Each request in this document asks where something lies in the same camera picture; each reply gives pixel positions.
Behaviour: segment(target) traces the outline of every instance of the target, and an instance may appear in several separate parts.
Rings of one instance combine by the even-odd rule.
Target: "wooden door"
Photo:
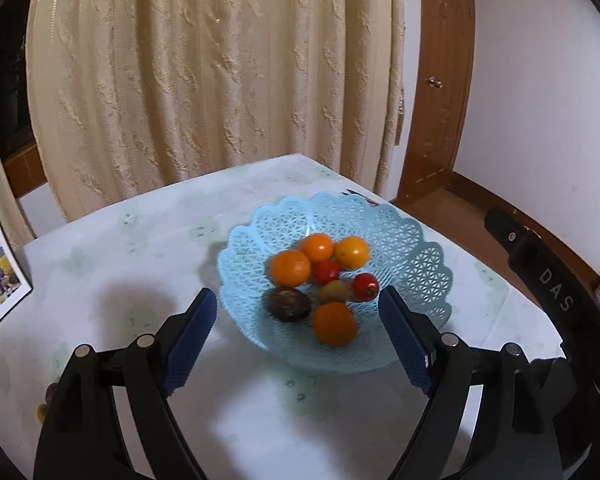
[[[420,66],[397,200],[444,186],[464,126],[474,65],[475,0],[422,0]]]

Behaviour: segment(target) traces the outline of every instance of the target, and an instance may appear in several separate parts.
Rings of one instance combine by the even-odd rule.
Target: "tomato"
[[[369,245],[358,236],[347,236],[340,240],[334,248],[333,255],[345,269],[355,270],[369,261]]]
[[[318,297],[321,303],[331,303],[331,301],[339,301],[344,303],[349,300],[351,291],[346,283],[340,280],[333,280],[320,287]]]
[[[318,285],[326,285],[340,277],[340,264],[325,260],[314,264],[314,280]]]
[[[374,275],[369,272],[363,272],[353,279],[351,289],[356,300],[371,301],[380,292],[380,283],[378,283]]]
[[[323,262],[333,254],[333,241],[324,233],[314,233],[300,240],[299,249],[312,264]]]

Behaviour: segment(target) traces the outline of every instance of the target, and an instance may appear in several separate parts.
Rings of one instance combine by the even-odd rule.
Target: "table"
[[[287,155],[174,184],[109,206],[27,244],[19,255],[33,293],[0,323],[0,444],[31,478],[36,408],[73,349],[120,348],[184,311],[202,286],[218,291],[216,256],[256,208],[295,195],[347,189],[382,199],[302,155]],[[445,330],[472,346],[522,345],[529,360],[562,355],[545,314],[439,233],[454,272]],[[447,471],[475,425],[467,402]],[[399,364],[357,376],[315,375],[251,345],[224,311],[170,406],[211,480],[387,478],[426,405]],[[124,390],[116,391],[133,464],[152,476]]]

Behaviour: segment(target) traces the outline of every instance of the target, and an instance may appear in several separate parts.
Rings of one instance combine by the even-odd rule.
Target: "yellow fruit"
[[[323,262],[331,258],[333,254],[333,241],[329,235],[314,233],[300,240],[300,250],[312,264]]]
[[[40,404],[38,406],[38,409],[36,410],[36,415],[38,416],[38,420],[40,421],[40,423],[44,423],[45,418],[46,418],[46,404]]]
[[[312,328],[315,336],[330,346],[345,346],[358,333],[356,318],[347,305],[336,301],[318,307]]]
[[[311,263],[301,251],[289,249],[271,259],[269,273],[278,286],[299,286],[309,279]]]
[[[334,256],[345,269],[355,270],[369,261],[369,245],[358,236],[347,236],[336,244]]]
[[[333,280],[332,282],[323,285],[318,292],[321,303],[329,303],[331,301],[344,303],[349,299],[349,296],[349,287],[341,280]]]

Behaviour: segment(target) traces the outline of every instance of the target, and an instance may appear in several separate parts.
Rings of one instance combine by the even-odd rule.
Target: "light blue plastic bowl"
[[[218,256],[220,301],[255,345],[293,366],[319,372],[353,374],[397,361],[378,316],[377,299],[348,303],[360,329],[344,348],[320,343],[310,318],[282,323],[268,315],[263,296],[274,285],[267,277],[267,260],[315,232],[327,233],[336,242],[356,235],[369,243],[369,262],[344,277],[371,272],[381,287],[393,285],[411,310],[429,316],[438,329],[449,319],[451,306],[445,298],[453,274],[444,264],[442,247],[423,240],[418,221],[401,217],[391,205],[371,207],[353,194],[323,192],[308,201],[290,196],[276,206],[257,209],[248,226],[232,229],[227,247]],[[315,299],[315,286],[298,289]]]

